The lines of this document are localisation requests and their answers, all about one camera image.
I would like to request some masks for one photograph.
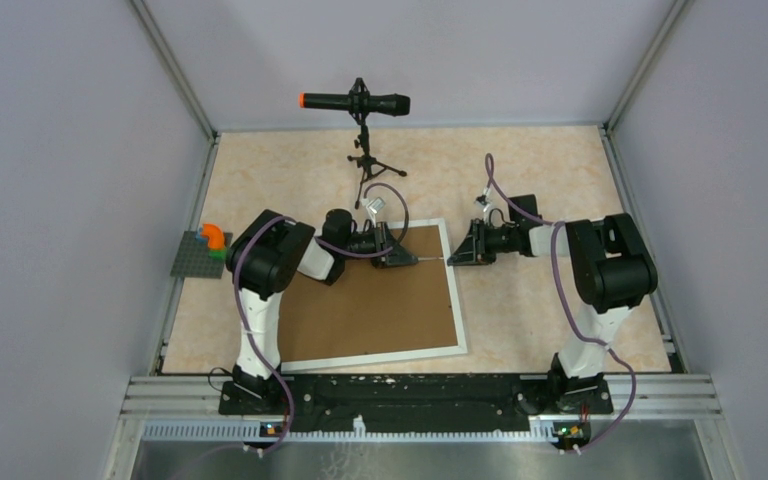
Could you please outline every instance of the brown cork surface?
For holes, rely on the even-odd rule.
[[[393,236],[399,238],[401,228],[390,229]],[[410,227],[402,246],[410,250],[417,257],[442,257],[443,244],[440,243],[440,229],[435,225],[431,227]]]
[[[425,229],[437,235],[436,228]],[[449,298],[442,260],[389,269],[376,269],[365,260],[349,261],[331,286],[296,275],[281,301],[281,359],[294,362],[455,346]]]

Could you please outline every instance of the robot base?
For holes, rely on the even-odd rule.
[[[599,374],[587,378],[569,378],[564,373],[561,361],[556,353],[552,359],[552,368],[547,376],[548,401],[559,412],[575,413],[586,405],[591,413],[614,410],[608,382]]]
[[[283,413],[286,405],[283,400],[284,391],[275,376],[264,380],[248,375],[239,365],[234,365],[231,378],[234,380],[222,384],[220,415],[233,415],[229,411],[232,405],[245,405],[246,411],[252,414]]]

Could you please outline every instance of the microphone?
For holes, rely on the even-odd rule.
[[[410,113],[410,97],[394,93],[392,95],[369,95],[368,92],[348,93],[300,93],[301,108],[320,110],[340,110],[350,114],[383,113],[401,117]]]

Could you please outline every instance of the microphone stand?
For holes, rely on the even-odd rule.
[[[408,172],[381,163],[377,158],[369,154],[369,128],[366,126],[366,116],[369,115],[369,112],[364,108],[366,106],[365,97],[368,96],[369,90],[366,88],[366,84],[363,83],[362,78],[358,77],[355,80],[352,89],[349,90],[349,97],[352,99],[352,109],[349,111],[349,114],[355,119],[355,122],[360,125],[360,134],[355,140],[355,148],[360,148],[363,151],[363,154],[359,157],[353,157],[351,155],[347,157],[350,162],[357,162],[357,167],[363,169],[363,174],[360,177],[360,184],[358,185],[357,199],[355,200],[355,210],[360,208],[360,195],[361,192],[363,192],[364,183],[381,175],[387,170],[398,173],[400,177],[406,177],[408,175]],[[381,169],[373,172],[373,166],[379,166]]]

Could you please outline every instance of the cork board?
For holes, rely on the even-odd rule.
[[[421,258],[416,265],[376,269],[350,260],[331,286],[296,275],[281,301],[283,370],[467,353],[441,225],[445,231],[442,219],[411,222],[402,244]]]

